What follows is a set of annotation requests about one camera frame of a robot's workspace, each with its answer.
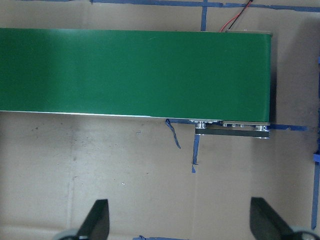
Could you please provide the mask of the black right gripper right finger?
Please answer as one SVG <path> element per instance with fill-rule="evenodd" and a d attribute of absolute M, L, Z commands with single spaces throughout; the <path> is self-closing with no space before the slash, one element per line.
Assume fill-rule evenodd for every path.
<path fill-rule="evenodd" d="M 291 240 L 294 231 L 262 197 L 250 200 L 249 227 L 256 240 Z"/>

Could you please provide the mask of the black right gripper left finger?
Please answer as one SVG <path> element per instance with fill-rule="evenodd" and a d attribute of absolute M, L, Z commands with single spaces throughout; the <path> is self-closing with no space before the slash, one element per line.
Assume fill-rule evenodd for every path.
<path fill-rule="evenodd" d="M 75 235 L 76 240 L 107 240 L 110 232 L 109 204 L 107 199 L 94 202 L 87 217 Z"/>

